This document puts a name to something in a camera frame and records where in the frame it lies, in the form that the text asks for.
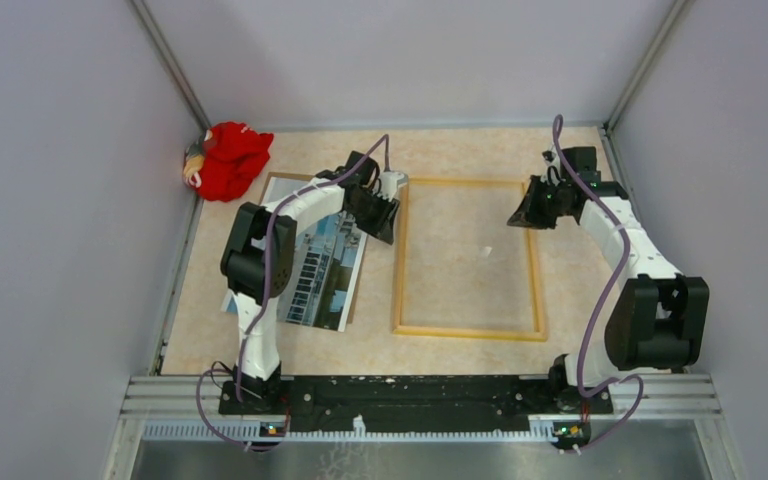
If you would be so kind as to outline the clear acrylic sheet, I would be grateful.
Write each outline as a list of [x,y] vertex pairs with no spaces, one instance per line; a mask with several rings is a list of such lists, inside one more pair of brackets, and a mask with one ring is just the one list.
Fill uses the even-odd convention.
[[402,325],[534,332],[529,241],[507,223],[522,198],[513,183],[410,185]]

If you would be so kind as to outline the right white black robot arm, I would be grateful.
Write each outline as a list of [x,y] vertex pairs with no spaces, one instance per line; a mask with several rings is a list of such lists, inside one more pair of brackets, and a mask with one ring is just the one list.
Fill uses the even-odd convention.
[[547,170],[533,175],[507,223],[549,230],[570,217],[599,247],[612,273],[587,322],[578,351],[558,356],[548,377],[529,387],[538,414],[607,412],[613,387],[637,401],[655,393],[655,376],[699,357],[710,290],[668,261],[637,219],[623,186],[605,180],[593,147],[543,152]]

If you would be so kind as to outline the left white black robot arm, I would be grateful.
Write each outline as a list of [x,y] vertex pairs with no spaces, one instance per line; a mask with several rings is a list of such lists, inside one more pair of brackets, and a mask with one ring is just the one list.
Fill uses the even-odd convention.
[[238,208],[220,260],[239,328],[232,399],[262,414],[279,404],[277,307],[292,276],[298,233],[347,213],[362,232],[392,244],[398,196],[408,181],[406,173],[352,152],[344,165],[317,173],[278,200]]

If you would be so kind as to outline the yellow wooden picture frame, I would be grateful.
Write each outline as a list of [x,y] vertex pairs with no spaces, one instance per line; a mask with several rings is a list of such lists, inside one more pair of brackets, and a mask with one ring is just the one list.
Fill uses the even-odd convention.
[[460,339],[482,339],[514,342],[544,342],[548,338],[548,327],[543,302],[543,281],[540,272],[540,261],[538,255],[538,242],[535,234],[530,230],[525,230],[529,241],[531,280],[532,280],[532,301],[534,309],[535,330],[532,333],[516,331],[486,331],[470,329],[443,329],[443,328],[421,328],[406,327],[401,323],[403,307],[403,285],[405,271],[405,253],[406,253],[406,233],[408,221],[409,205],[409,187],[411,184],[422,183],[432,185],[446,184],[518,184],[521,187],[523,196],[525,194],[525,185],[521,181],[511,180],[486,180],[486,179],[445,179],[445,178],[422,178],[414,177],[401,192],[402,206],[398,214],[396,228],[395,244],[395,264],[393,275],[393,301],[391,307],[391,323],[394,333],[399,335],[442,337],[442,338],[460,338]]

